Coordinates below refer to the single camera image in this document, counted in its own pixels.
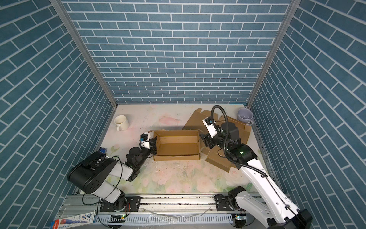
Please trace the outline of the brown cardboard box top sheet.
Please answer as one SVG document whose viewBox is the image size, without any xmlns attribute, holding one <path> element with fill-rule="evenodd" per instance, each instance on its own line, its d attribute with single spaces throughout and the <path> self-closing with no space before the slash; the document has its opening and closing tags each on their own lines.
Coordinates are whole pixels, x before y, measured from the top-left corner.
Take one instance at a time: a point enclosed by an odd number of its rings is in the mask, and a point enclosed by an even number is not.
<svg viewBox="0 0 366 229">
<path fill-rule="evenodd" d="M 154 130 L 149 131 L 156 139 L 157 154 L 154 161 L 178 161 L 200 159 L 199 130 Z"/>
</svg>

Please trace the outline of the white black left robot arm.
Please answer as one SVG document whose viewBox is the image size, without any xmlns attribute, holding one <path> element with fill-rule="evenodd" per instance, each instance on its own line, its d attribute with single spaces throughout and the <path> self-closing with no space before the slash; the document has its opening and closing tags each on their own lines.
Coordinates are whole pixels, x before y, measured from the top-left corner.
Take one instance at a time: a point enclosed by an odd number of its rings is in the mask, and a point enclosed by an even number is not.
<svg viewBox="0 0 366 229">
<path fill-rule="evenodd" d="M 76 165 L 67 175 L 67 179 L 86 194 L 99 197 L 103 204 L 108 204 L 113 211 L 122 211 L 126 207 L 125 193 L 106 181 L 108 176 L 119 178 L 118 181 L 133 181 L 140 174 L 140 168 L 151 156 L 157 154 L 157 137 L 152 133 L 140 136 L 139 147 L 131 148 L 123 163 L 117 156 L 109 157 L 96 151 Z"/>
</svg>

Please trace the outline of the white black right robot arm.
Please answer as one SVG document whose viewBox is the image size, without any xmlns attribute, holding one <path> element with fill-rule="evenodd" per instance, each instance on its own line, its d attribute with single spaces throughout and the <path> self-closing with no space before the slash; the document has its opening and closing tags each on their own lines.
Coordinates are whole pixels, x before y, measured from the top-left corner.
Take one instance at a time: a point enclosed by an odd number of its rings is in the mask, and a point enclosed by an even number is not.
<svg viewBox="0 0 366 229">
<path fill-rule="evenodd" d="M 311 213 L 301 210 L 282 192 L 266 173 L 255 152 L 241 142 L 234 123 L 225 121 L 218 126 L 212 117 L 202 122 L 208 130 L 208 134 L 201 137 L 204 144 L 209 148 L 219 146 L 224 156 L 248 177 L 265 201 L 262 204 L 238 186 L 228 193 L 228 200 L 234 209 L 246 210 L 268 229 L 310 228 L 313 220 Z"/>
</svg>

